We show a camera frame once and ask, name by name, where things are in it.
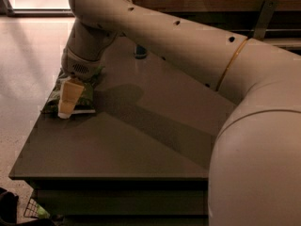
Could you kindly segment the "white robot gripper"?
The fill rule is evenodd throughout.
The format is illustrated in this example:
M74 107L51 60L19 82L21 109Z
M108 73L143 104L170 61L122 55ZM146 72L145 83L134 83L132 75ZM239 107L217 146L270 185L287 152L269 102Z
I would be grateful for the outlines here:
M101 58L117 32L94 28L75 20L63 50L61 67L64 74L89 80L101 67ZM84 84L71 78L62 83L58 102L58 117L68 119L84 91Z

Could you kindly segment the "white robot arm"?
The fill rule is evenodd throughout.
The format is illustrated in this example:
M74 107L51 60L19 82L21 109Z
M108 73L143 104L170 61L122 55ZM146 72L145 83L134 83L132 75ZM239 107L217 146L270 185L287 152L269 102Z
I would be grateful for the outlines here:
M69 0L75 17L61 59L70 78L58 115L67 119L124 35L199 87L234 106L209 168L210 226L301 226L301 63L287 50L140 7L132 0Z

